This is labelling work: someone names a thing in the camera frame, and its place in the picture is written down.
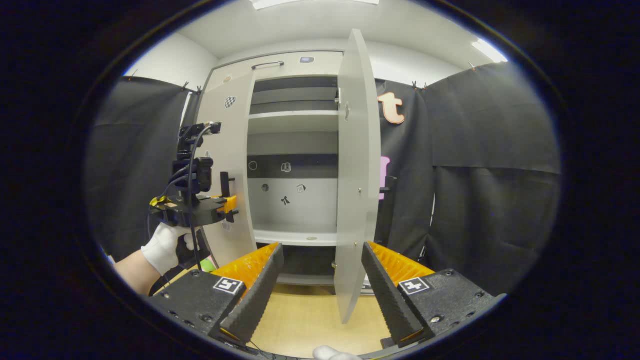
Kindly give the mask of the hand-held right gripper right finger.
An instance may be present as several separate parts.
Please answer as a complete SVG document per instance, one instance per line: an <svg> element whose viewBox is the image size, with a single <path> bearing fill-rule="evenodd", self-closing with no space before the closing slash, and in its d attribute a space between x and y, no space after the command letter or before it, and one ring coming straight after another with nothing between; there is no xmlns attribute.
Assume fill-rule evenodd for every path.
<svg viewBox="0 0 640 360"><path fill-rule="evenodd" d="M505 298L491 295L456 269L433 271L381 244L365 244L361 260L391 339L400 348L445 337Z"/></svg>

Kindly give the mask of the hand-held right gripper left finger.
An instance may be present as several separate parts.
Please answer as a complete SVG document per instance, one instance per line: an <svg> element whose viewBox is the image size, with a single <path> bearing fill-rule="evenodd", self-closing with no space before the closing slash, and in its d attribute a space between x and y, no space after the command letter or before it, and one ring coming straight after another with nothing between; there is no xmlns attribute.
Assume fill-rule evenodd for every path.
<svg viewBox="0 0 640 360"><path fill-rule="evenodd" d="M252 341L283 266L283 246L268 244L215 271L194 269L149 301L183 328L244 346Z"/></svg>

